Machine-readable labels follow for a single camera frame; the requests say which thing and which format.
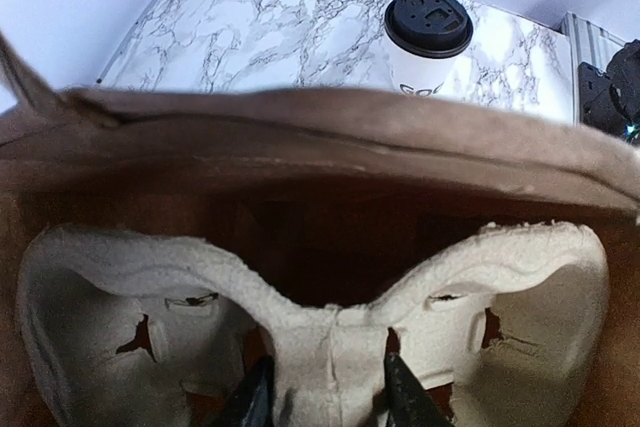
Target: white paper cup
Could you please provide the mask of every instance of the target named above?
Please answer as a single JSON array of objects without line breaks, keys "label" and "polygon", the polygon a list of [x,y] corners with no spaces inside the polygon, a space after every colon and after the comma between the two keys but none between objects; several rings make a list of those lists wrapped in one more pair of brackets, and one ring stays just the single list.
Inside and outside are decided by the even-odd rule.
[{"label": "white paper cup", "polygon": [[456,0],[393,0],[385,32],[394,89],[426,97],[444,85],[471,42],[473,24]]}]

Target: white marble surface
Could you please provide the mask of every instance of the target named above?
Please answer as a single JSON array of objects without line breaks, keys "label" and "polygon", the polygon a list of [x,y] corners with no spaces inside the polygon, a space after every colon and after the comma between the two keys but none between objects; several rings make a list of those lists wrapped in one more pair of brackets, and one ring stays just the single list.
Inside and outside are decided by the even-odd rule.
[{"label": "white marble surface", "polygon": [[[390,0],[158,0],[103,85],[243,92],[283,86],[391,89],[382,15]],[[475,26],[440,95],[572,122],[561,34],[460,0]]]}]

